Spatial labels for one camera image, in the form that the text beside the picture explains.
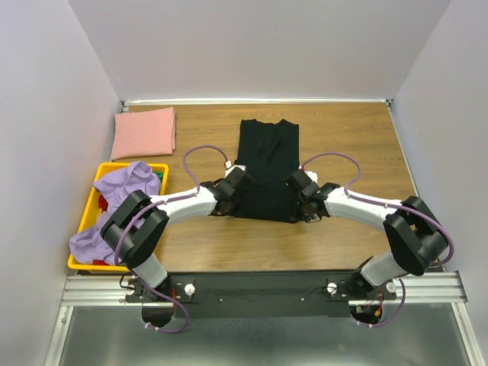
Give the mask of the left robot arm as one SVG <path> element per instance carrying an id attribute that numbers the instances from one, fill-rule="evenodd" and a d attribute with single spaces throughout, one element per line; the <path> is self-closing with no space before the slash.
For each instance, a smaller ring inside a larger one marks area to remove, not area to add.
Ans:
<path id="1" fill-rule="evenodd" d="M 116 262 L 143 283 L 143 293 L 150 300 L 163 300 L 169 292 L 169 273 L 154 251 L 166 227 L 194 217 L 232 216 L 251 183 L 246 168 L 233 165 L 223 178 L 178 194 L 134 191 L 103 225 L 101 238 L 114 251 Z"/>

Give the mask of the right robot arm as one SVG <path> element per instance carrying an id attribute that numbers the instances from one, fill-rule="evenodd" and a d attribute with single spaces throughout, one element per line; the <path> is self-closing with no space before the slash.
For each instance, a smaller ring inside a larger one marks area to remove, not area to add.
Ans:
<path id="1" fill-rule="evenodd" d="M 393 278 L 425 274 L 444 251 L 453 254 L 452 239 L 419 197 L 381 200 L 334 183 L 319 186 L 316 180 L 315 173 L 303 169 L 285 180 L 304 221 L 338 217 L 363 223 L 383 231 L 390 247 L 363 262 L 342 284 L 328 286 L 331 294 L 366 299 Z"/>

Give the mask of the black t-shirt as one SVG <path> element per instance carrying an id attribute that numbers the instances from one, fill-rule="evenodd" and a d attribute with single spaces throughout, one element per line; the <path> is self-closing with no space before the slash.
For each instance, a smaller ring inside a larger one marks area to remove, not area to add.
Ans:
<path id="1" fill-rule="evenodd" d="M 300 128 L 287 120 L 276 124 L 242 120 L 235 163 L 244 165 L 252 183 L 240 196 L 231 217 L 296 223 L 297 199 L 285 180 L 299 166 Z"/>

